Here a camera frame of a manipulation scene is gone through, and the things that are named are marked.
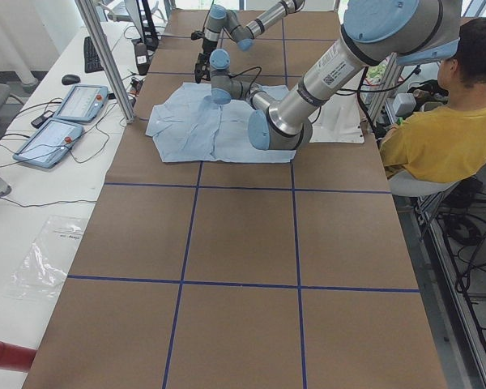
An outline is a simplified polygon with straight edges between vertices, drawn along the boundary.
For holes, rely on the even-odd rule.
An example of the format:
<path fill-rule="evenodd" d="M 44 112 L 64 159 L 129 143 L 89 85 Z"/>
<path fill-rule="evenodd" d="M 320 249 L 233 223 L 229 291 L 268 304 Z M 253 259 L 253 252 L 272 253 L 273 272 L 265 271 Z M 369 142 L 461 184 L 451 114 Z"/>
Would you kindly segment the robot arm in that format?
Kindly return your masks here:
<path fill-rule="evenodd" d="M 313 133 L 309 116 L 347 81 L 392 53 L 400 66 L 451 58 L 457 51 L 462 5 L 459 1 L 350 1 L 339 39 L 281 100 L 260 85 L 237 81 L 228 73 L 228 53 L 218 48 L 226 32 L 242 50 L 287 15 L 301 1 L 279 1 L 243 26 L 234 11 L 214 5 L 203 33 L 198 60 L 210 71 L 212 99 L 219 105 L 244 100 L 252 108 L 249 141 L 258 150 L 296 150 Z"/>
<path fill-rule="evenodd" d="M 240 23 L 235 11 L 212 4 L 202 29 L 191 33 L 192 41 L 201 39 L 203 42 L 202 52 L 198 54 L 194 66 L 195 82 L 201 83 L 203 80 L 211 79 L 209 61 L 218 46 L 222 31 L 227 33 L 240 50 L 246 51 L 252 46 L 254 39 L 286 16 L 301 11 L 304 4 L 303 0 L 278 1 L 246 25 Z"/>

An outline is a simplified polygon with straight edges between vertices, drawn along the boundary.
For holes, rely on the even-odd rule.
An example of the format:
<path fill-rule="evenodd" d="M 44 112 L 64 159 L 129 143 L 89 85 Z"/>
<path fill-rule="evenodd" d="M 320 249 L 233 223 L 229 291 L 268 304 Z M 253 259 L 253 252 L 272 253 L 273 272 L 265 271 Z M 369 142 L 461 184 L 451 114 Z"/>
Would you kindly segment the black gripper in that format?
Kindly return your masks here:
<path fill-rule="evenodd" d="M 201 83 L 201 70 L 202 80 L 209 80 L 209 55 L 205 53 L 199 53 L 196 61 L 196 69 L 194 71 L 195 83 Z"/>

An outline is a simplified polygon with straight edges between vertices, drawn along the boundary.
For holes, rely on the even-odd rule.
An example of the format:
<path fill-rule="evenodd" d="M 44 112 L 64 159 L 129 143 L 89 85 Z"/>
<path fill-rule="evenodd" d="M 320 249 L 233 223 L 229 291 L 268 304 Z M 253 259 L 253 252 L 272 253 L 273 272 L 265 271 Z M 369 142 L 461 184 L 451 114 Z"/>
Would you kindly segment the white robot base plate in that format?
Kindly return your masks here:
<path fill-rule="evenodd" d="M 313 124 L 311 143 L 363 143 L 360 113 L 355 102 L 328 102 Z"/>

